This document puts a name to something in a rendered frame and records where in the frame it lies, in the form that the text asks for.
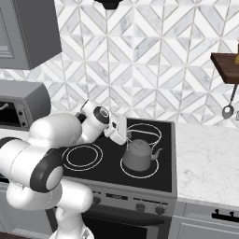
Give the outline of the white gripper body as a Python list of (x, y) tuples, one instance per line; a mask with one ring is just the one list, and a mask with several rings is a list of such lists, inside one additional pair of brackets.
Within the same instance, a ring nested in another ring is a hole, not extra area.
[(127, 141), (127, 119), (124, 116), (119, 116), (116, 143), (118, 145), (123, 145), (126, 141)]

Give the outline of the grey kettle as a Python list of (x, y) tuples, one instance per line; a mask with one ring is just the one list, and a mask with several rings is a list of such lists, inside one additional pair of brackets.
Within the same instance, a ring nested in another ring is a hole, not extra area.
[(122, 165), (131, 171), (145, 172), (159, 158), (161, 151), (159, 148), (152, 153), (152, 148), (147, 141), (135, 139), (128, 144), (122, 157)]

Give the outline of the black hob stove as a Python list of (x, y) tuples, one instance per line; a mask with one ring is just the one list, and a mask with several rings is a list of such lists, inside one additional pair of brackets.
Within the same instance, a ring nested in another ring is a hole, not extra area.
[[(177, 197), (175, 125), (171, 121), (128, 118), (127, 132), (132, 134), (128, 142), (142, 139), (149, 143), (152, 153), (162, 150), (148, 170), (126, 169), (122, 157), (127, 146), (119, 146), (102, 135), (92, 144), (59, 149), (63, 177), (90, 187), (93, 196), (101, 198), (84, 214), (172, 220)], [(137, 212), (137, 204), (143, 204), (145, 211)], [(165, 209), (163, 215), (156, 214), (157, 206)]]

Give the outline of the black oven door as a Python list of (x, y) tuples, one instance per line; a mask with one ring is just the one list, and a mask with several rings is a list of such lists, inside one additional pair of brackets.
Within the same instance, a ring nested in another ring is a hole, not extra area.
[(163, 224), (135, 226), (87, 214), (83, 215), (83, 220), (94, 239), (168, 239), (171, 224), (170, 218), (163, 218)]

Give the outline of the grey toaster oven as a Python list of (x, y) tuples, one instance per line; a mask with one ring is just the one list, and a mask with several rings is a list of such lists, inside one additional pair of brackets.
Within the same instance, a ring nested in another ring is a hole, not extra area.
[(0, 129), (28, 131), (50, 111), (50, 97), (43, 83), (0, 79)]

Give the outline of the hanging metal ladle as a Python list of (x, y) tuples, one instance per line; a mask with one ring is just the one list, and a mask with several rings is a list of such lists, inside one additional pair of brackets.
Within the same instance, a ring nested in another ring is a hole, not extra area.
[(232, 106), (232, 101), (233, 101), (234, 96), (236, 94), (237, 88), (238, 88), (238, 85), (235, 84), (233, 86), (230, 102), (226, 106), (224, 106), (223, 109), (222, 109), (222, 117), (225, 120), (229, 119), (233, 115), (234, 107)]

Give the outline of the grey drawer front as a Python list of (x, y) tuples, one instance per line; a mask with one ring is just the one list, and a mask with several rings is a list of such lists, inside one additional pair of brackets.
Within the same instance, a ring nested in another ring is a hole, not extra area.
[(189, 204), (189, 203), (186, 203), (184, 216), (187, 218), (199, 219), (199, 220), (210, 221), (214, 223), (221, 223), (225, 225), (233, 225), (233, 226), (239, 227), (239, 223), (212, 218), (211, 214), (214, 213), (216, 209), (219, 210), (220, 214), (225, 214), (225, 215), (228, 215), (231, 211), (233, 211), (234, 215), (236, 217), (239, 217), (239, 211), (219, 208), (217, 206), (208, 206), (203, 204)]

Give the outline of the dark wooden shelf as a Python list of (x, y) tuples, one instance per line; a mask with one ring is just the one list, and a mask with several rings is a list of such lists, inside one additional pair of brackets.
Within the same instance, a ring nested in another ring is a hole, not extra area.
[(211, 61), (225, 84), (239, 84), (239, 64), (235, 64), (235, 53), (212, 53)]

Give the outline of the grey cupboard door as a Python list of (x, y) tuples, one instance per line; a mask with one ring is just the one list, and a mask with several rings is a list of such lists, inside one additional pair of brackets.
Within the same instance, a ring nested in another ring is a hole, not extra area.
[(168, 239), (239, 239), (239, 227), (173, 217)]

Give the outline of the black range hood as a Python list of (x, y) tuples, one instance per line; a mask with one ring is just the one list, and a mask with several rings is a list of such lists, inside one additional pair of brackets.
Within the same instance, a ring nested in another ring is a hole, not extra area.
[(95, 1), (101, 3), (105, 10), (115, 10), (122, 0), (95, 0)]

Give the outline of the grey base cupboard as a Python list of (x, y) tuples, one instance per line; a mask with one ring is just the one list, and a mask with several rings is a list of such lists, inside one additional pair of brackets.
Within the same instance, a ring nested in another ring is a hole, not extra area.
[(0, 182), (1, 231), (32, 239), (49, 239), (56, 230), (56, 222), (50, 221), (51, 210), (25, 211), (7, 202), (8, 183)]

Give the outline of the grey wall cupboard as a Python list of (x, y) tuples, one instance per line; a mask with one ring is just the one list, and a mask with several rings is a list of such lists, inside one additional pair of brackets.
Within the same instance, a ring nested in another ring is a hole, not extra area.
[(0, 69), (31, 70), (61, 52), (54, 0), (0, 0)]

